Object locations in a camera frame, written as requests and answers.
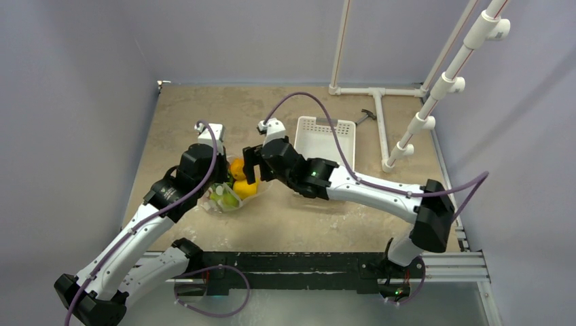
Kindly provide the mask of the small orange pepper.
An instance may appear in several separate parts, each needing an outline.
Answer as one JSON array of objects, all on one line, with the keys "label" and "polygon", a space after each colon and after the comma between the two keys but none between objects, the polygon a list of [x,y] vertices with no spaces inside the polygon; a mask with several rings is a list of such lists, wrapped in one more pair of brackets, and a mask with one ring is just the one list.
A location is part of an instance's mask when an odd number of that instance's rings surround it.
[{"label": "small orange pepper", "polygon": [[236,181],[242,181],[246,179],[246,175],[244,173],[244,165],[245,162],[242,158],[235,158],[230,163],[230,174]]}]

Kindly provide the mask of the yellow bell pepper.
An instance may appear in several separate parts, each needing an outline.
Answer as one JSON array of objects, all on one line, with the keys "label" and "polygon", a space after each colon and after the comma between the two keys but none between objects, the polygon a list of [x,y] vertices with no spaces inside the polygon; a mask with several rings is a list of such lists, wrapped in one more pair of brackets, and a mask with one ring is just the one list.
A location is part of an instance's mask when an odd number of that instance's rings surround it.
[{"label": "yellow bell pepper", "polygon": [[247,180],[235,181],[233,184],[234,193],[243,201],[255,196],[258,193],[260,182],[249,184]]}]

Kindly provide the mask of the white plastic basket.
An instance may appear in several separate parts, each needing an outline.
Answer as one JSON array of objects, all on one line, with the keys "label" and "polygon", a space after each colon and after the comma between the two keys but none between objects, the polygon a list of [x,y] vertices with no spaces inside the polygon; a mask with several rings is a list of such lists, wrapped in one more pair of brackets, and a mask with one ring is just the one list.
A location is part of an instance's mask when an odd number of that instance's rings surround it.
[{"label": "white plastic basket", "polygon": [[[354,170],[356,124],[349,120],[333,120],[333,123],[342,153]],[[331,127],[325,117],[300,116],[293,146],[305,158],[325,158],[343,165]]]}]

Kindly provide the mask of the clear zip top bag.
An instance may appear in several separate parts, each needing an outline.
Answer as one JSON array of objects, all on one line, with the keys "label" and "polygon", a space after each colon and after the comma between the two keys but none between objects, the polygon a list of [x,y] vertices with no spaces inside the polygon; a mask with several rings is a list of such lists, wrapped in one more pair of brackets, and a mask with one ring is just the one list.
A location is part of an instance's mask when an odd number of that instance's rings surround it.
[{"label": "clear zip top bag", "polygon": [[238,156],[227,156],[228,178],[224,183],[214,183],[199,199],[198,203],[208,213],[229,213],[244,207],[258,196],[265,194],[271,182],[249,183],[241,168],[244,160]]}]

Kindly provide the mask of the green lime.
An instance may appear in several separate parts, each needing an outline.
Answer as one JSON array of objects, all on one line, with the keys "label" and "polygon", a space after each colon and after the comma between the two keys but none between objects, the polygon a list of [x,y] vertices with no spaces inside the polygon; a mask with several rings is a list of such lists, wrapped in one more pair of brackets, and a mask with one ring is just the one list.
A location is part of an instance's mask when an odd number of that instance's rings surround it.
[{"label": "green lime", "polygon": [[240,200],[234,195],[234,192],[227,183],[213,185],[209,198],[217,208],[223,211],[234,210],[240,207]]}]

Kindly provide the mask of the green ridged squash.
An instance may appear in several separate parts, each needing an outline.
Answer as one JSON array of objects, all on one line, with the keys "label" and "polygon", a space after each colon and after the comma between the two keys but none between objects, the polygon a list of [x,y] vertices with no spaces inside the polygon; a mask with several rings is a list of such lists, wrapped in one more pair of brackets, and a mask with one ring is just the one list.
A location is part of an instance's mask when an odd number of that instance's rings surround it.
[{"label": "green ridged squash", "polygon": [[232,176],[232,174],[228,173],[228,174],[227,174],[226,185],[227,185],[230,189],[232,189],[234,182],[235,182],[235,178]]}]

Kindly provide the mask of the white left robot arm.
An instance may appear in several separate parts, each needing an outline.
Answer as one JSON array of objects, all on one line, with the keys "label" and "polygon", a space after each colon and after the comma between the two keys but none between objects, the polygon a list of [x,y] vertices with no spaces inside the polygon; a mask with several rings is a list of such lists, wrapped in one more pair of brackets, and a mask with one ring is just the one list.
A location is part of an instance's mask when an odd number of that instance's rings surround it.
[{"label": "white left robot arm", "polygon": [[54,288],[71,318],[85,325],[117,325],[144,284],[128,273],[146,250],[189,210],[208,188],[226,177],[221,141],[190,145],[179,165],[167,170],[145,195],[132,220],[106,249],[76,274],[62,274]]}]

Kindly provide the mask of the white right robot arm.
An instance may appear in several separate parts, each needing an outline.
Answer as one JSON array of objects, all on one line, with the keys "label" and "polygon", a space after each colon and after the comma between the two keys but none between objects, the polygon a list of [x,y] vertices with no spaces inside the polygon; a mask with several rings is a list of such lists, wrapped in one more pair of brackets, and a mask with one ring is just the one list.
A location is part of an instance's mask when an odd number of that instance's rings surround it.
[{"label": "white right robot arm", "polygon": [[448,246],[454,205],[443,185],[429,179],[425,185],[402,185],[366,175],[355,176],[345,165],[324,158],[305,158],[288,138],[246,147],[244,174],[255,183],[278,180],[305,198],[354,202],[392,214],[412,225],[391,240],[381,259],[383,271],[398,276],[423,252],[443,253]]}]

